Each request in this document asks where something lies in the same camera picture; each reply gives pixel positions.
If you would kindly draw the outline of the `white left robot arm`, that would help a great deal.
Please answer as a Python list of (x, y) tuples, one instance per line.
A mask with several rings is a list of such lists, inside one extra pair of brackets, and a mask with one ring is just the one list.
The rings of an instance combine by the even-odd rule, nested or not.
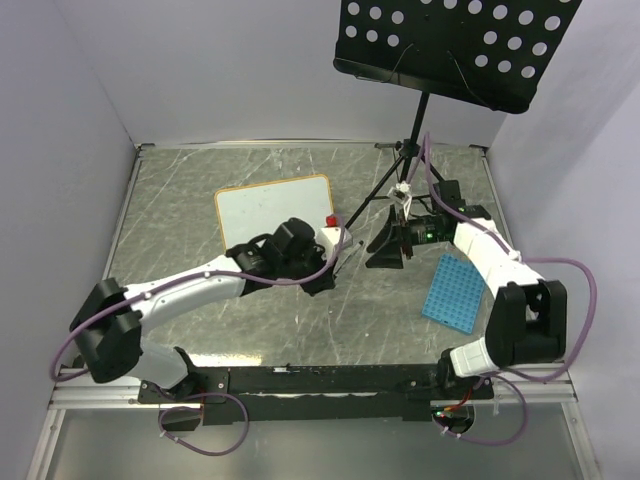
[(133, 376), (177, 402), (192, 398), (202, 380), (186, 351), (150, 341), (148, 333), (183, 314), (273, 286), (299, 286), (310, 296), (335, 286), (334, 265), (351, 239), (334, 218), (319, 230), (299, 218), (273, 233), (237, 244), (184, 272), (121, 286), (95, 285), (70, 326), (70, 336), (98, 384)]

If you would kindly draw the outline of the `yellow framed whiteboard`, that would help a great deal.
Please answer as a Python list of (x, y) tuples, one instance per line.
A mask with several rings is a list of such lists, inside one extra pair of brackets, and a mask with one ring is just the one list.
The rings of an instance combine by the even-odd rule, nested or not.
[(324, 174), (221, 189), (214, 203), (226, 249), (272, 233), (293, 217), (319, 229), (334, 213), (330, 180)]

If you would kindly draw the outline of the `white blue whiteboard marker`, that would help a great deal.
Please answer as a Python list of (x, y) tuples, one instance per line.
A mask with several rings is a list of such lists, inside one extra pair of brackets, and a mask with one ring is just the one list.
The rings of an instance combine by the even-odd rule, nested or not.
[(362, 240), (358, 241), (348, 252), (344, 259), (341, 260), (341, 263), (338, 264), (334, 269), (334, 276), (337, 277), (340, 271), (350, 262), (350, 260), (359, 252), (359, 250), (363, 247), (364, 242)]

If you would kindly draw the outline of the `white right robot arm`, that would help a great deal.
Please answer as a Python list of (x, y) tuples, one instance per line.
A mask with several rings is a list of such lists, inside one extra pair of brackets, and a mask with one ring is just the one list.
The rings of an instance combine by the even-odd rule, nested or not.
[(436, 384), (448, 398), (466, 392), (472, 378), (506, 367), (545, 363), (566, 351), (567, 291), (522, 263), (488, 211), (469, 205), (456, 180), (432, 188), (432, 214), (408, 219), (391, 207), (366, 250), (369, 268), (400, 269), (419, 245), (449, 242), (479, 272), (493, 297), (484, 335), (444, 351)]

